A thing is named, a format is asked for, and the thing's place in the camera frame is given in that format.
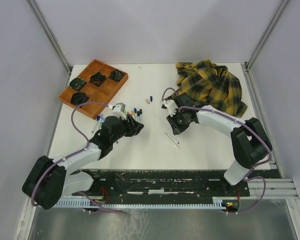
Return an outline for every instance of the yellow plaid shirt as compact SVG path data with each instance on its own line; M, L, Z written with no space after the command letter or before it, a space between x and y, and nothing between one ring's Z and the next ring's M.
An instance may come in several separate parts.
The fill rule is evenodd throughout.
M198 63L178 62L178 94L187 93L194 101L202 101L215 109L241 118L247 105L241 101L239 79L226 66L211 63L210 59Z

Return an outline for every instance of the white wall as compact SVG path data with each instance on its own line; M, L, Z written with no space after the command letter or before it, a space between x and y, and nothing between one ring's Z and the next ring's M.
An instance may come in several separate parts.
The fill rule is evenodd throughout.
M11 240L22 185L47 152L67 73L25 0L0 0L0 240Z
M289 4L252 75L283 170L300 196L300 0Z
M37 0L71 64L243 62L279 0Z

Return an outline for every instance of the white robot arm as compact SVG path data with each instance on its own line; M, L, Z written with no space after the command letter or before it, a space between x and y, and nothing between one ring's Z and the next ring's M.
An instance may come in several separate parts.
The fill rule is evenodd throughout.
M254 117L243 120L230 116L204 102L195 103L186 93L173 100L162 101L162 108L168 110L167 120L174 135L181 134L190 123L195 122L212 127L231 139L235 159L223 175L230 186L235 186L242 181L250 169L268 154L261 142L242 125L252 129L272 150L260 121Z
M124 114L125 105L118 103L109 106L112 116L105 118L101 129L98 130L89 144L67 155L49 158L40 157L33 166L22 191L32 197L44 209L52 208L62 196L87 191L92 186L96 176L77 170L83 166L98 161L113 149L113 144L122 137L132 137L142 130L143 124Z

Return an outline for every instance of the red wire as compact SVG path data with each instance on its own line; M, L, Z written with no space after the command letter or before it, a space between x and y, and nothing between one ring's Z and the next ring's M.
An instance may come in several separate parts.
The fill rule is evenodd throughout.
M107 203L109 202L109 200L110 200L109 193L106 191L106 189L105 189L104 186L102 186L102 187L100 188L100 190L103 191L103 194L102 194L102 200L105 199L105 194L107 195L107 199L106 199L106 201L105 201L105 203L104 203L104 204L107 204Z
M240 189L238 189L238 197L236 198L237 201L239 201L240 196L241 196L241 194L240 194Z

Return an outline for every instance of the wooden tray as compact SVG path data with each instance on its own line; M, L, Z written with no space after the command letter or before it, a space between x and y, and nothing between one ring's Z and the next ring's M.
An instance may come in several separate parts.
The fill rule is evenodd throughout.
M125 84L128 80L128 74L124 71L120 72L124 74L122 79L117 82L109 78L111 72L116 68L109 66L103 62L98 60L93 60L90 64L77 76L78 78L82 78L86 81L84 87L80 90L80 92L85 93L89 100L87 102L99 102L103 104L109 104L111 99L117 94L120 88ZM97 72L100 72L102 75L106 76L105 81L98 87L92 83L90 83L90 77ZM67 104L72 108L76 108L76 106L71 104L71 97L74 93L78 91L73 90L70 86L67 86L66 89L60 94L59 99L62 103ZM87 104L78 109L80 113L88 116L89 118L96 119L97 116L105 109L104 106L97 104Z

